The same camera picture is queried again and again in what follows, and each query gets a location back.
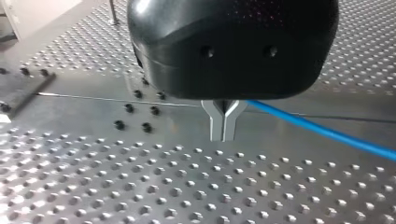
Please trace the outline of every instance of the metal surface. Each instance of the metal surface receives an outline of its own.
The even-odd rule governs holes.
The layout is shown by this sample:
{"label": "metal surface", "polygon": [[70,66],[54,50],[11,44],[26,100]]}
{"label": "metal surface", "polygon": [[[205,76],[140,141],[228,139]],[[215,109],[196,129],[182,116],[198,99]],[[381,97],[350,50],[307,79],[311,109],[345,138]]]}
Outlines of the metal surface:
{"label": "metal surface", "polygon": [[55,74],[41,76],[38,72],[27,72],[29,74],[0,76],[0,122],[11,122],[17,112],[55,78]]}
{"label": "metal surface", "polygon": [[[107,23],[106,1],[83,1],[7,52],[7,70],[48,67],[57,78],[0,123],[1,223],[395,223],[391,161],[256,112],[242,113],[233,142],[210,142],[199,102],[161,100],[142,82],[125,3],[120,26]],[[272,105],[396,148],[396,2],[340,5],[320,80]]]}
{"label": "metal surface", "polygon": [[[391,161],[261,113],[211,143],[204,110],[123,106],[40,96],[2,125],[2,223],[394,223]],[[396,147],[393,124],[315,121]]]}

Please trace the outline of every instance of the black screw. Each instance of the black screw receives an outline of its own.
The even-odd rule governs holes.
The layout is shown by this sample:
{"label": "black screw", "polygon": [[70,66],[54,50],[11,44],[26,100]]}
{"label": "black screw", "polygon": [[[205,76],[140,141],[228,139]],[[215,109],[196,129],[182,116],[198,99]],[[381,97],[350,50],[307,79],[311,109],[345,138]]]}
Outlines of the black screw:
{"label": "black screw", "polygon": [[147,86],[149,84],[148,80],[142,77],[142,83],[143,85]]}
{"label": "black screw", "polygon": [[126,105],[125,105],[125,110],[126,110],[126,112],[128,112],[128,113],[134,113],[134,106],[131,105],[131,104],[126,104]]}
{"label": "black screw", "polygon": [[29,69],[22,67],[20,70],[21,70],[21,73],[24,74],[25,76],[30,75]]}
{"label": "black screw", "polygon": [[47,77],[47,76],[50,75],[50,73],[49,73],[49,71],[48,71],[47,69],[41,69],[41,70],[40,70],[40,74],[41,74],[41,76],[43,76],[43,77]]}
{"label": "black screw", "polygon": [[139,99],[142,98],[142,96],[143,96],[142,91],[140,91],[140,90],[134,91],[134,96]]}
{"label": "black screw", "polygon": [[124,130],[125,129],[125,124],[122,120],[116,120],[114,121],[114,127],[116,127],[117,130]]}
{"label": "black screw", "polygon": [[6,68],[0,68],[0,74],[1,75],[5,75],[7,73],[7,69]]}
{"label": "black screw", "polygon": [[160,109],[157,106],[152,106],[149,108],[152,115],[159,115]]}
{"label": "black screw", "polygon": [[0,109],[1,109],[1,111],[2,111],[3,113],[7,113],[7,112],[9,112],[9,111],[11,110],[11,106],[9,106],[9,105],[6,104],[6,103],[1,103],[1,104],[0,104]]}
{"label": "black screw", "polygon": [[152,131],[151,125],[147,122],[142,124],[142,128],[145,133],[151,133]]}
{"label": "black screw", "polygon": [[158,98],[160,98],[160,100],[164,100],[166,98],[165,93],[161,91],[157,92],[157,96]]}

